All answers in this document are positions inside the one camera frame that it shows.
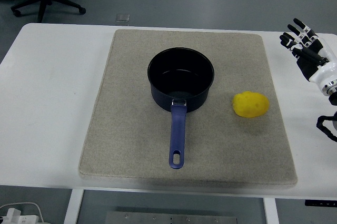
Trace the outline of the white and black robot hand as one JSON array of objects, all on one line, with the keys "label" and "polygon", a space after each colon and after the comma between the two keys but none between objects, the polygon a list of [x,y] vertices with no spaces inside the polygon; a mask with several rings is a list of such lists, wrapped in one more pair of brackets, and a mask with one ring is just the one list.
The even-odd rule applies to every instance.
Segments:
[{"label": "white and black robot hand", "polygon": [[305,79],[323,89],[329,82],[336,80],[336,56],[327,42],[313,29],[295,18],[297,27],[289,24],[291,34],[284,32],[280,43],[296,59]]}]

